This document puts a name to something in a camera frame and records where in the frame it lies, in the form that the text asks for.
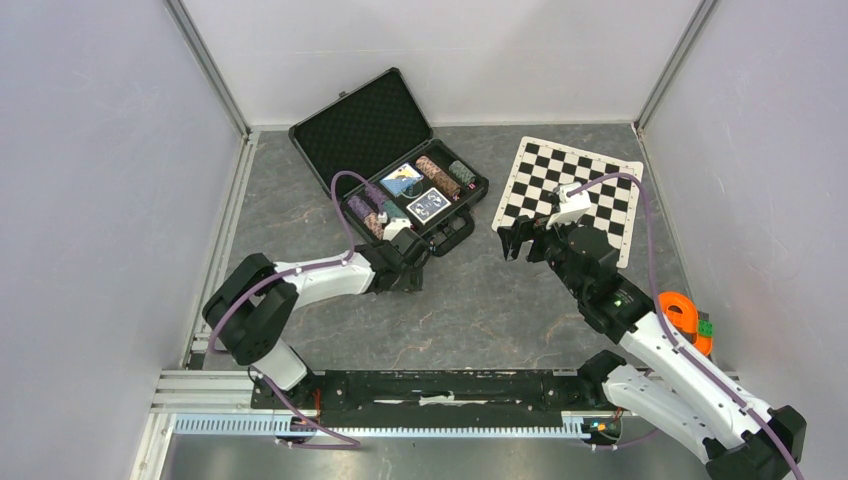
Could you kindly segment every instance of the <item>white wall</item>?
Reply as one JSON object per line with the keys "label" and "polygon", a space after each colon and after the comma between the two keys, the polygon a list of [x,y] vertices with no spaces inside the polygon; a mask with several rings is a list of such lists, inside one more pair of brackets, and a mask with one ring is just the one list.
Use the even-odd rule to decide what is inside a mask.
{"label": "white wall", "polygon": [[631,121],[698,0],[185,0],[253,125],[400,67],[432,123]]}
{"label": "white wall", "polygon": [[0,32],[0,477],[126,478],[239,139],[160,0]]}
{"label": "white wall", "polygon": [[718,357],[848,467],[848,3],[721,2],[652,123],[651,164]]}

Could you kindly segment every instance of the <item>robotic arm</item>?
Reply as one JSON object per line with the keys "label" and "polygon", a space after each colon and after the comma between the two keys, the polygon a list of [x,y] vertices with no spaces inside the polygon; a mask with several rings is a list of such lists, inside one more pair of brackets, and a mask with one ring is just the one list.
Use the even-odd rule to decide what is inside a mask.
{"label": "robotic arm", "polygon": [[[606,233],[576,220],[591,206],[579,184],[554,192],[558,208],[549,217],[519,217],[498,229],[504,257],[515,259],[532,241],[527,261],[545,262],[577,299],[586,322],[644,361],[674,393],[639,374],[624,359],[603,351],[579,374],[599,398],[634,412],[674,437],[706,464],[714,479],[781,479],[789,466],[753,418],[768,423],[794,460],[800,460],[806,421],[790,406],[772,409],[731,380],[654,311],[650,297],[616,269],[618,251]],[[662,328],[666,322],[669,328]],[[669,339],[666,332],[675,338]],[[718,382],[745,400],[740,407]]]}
{"label": "robotic arm", "polygon": [[250,255],[209,299],[203,317],[216,328],[245,292],[279,276],[256,292],[264,296],[260,302],[246,302],[234,311],[218,338],[236,363],[253,365],[281,389],[289,390],[309,372],[280,338],[293,311],[337,295],[421,290],[430,246],[409,228],[387,228],[386,232],[391,232],[384,237],[387,240],[359,245],[349,259],[340,254],[310,262],[271,263],[261,253]]}

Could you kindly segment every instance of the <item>green connector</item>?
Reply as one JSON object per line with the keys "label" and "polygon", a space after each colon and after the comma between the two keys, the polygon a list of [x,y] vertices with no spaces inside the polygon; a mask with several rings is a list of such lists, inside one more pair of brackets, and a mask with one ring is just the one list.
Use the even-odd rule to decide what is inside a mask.
{"label": "green connector", "polygon": [[713,324],[706,320],[698,320],[698,335],[713,338]]}

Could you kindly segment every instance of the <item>marble-patterned floor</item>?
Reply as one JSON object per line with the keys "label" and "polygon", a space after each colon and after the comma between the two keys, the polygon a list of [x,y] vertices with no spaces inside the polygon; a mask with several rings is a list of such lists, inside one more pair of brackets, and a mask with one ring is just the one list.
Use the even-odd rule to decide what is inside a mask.
{"label": "marble-patterned floor", "polygon": [[[505,262],[490,225],[523,136],[644,161],[629,125],[538,125],[435,129],[452,150],[489,178],[486,198],[472,209],[477,227],[462,244],[425,269],[424,291],[337,297],[294,312],[283,338],[315,370],[577,368],[604,348],[621,353],[583,322],[577,303],[543,264]],[[654,198],[650,168],[644,174]],[[680,259],[659,202],[654,214],[661,290],[687,292]],[[248,254],[272,261],[341,253],[345,235],[324,194],[286,132],[259,137],[229,260]],[[647,289],[647,238],[640,205],[630,266],[623,271]],[[237,367],[207,356],[204,368]]]}

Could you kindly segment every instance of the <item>chess board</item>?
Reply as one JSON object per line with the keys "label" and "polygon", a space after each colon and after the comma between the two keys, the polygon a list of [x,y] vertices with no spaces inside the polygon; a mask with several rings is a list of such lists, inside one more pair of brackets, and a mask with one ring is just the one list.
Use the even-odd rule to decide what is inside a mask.
{"label": "chess board", "polygon": [[[642,170],[640,162],[625,162],[547,140],[524,137],[495,213],[492,230],[511,226],[521,215],[530,218],[550,215],[553,204],[543,200],[542,192],[550,192],[559,184],[585,184],[618,171],[641,180]],[[607,232],[610,244],[619,251],[618,268],[626,267],[630,258],[638,198],[638,189],[630,180],[609,180],[589,189],[592,208],[580,218],[581,224]]]}

